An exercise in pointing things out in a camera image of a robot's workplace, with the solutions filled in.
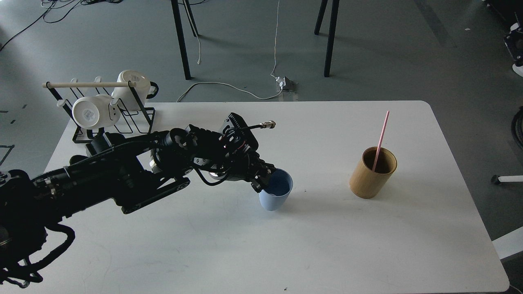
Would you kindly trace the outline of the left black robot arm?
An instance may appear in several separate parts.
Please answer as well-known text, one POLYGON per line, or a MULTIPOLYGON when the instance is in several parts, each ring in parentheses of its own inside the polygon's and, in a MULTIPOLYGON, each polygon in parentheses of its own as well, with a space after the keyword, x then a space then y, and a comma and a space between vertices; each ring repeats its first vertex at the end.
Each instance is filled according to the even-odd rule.
POLYGON ((186 188, 192 171, 209 186, 243 180, 261 192, 276 168, 260 158, 252 129, 275 126, 247 125, 232 112, 219 131, 188 125, 130 138, 105 132, 61 169, 33 179, 20 169, 2 171, 1 282, 40 283, 39 270, 75 239, 62 219, 108 199, 130 214, 186 188))

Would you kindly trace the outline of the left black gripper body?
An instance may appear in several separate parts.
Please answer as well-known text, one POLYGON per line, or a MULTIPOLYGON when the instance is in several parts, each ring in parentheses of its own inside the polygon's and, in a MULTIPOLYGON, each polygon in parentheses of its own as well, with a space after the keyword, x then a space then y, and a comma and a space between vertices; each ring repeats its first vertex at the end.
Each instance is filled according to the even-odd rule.
POLYGON ((214 179, 246 182, 266 181, 266 162, 257 152, 253 129, 265 129, 266 123, 247 125, 231 112, 219 131, 188 125, 181 130, 180 168, 183 173, 207 171, 214 179))

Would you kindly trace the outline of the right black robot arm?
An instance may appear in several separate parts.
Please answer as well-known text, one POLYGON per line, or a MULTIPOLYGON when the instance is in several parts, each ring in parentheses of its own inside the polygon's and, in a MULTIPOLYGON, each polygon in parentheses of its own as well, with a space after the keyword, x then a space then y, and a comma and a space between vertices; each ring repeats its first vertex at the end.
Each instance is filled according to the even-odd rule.
POLYGON ((512 58, 512 70, 523 76, 523 26, 522 10, 515 11, 516 22, 510 26, 510 31, 504 36, 504 43, 512 58))

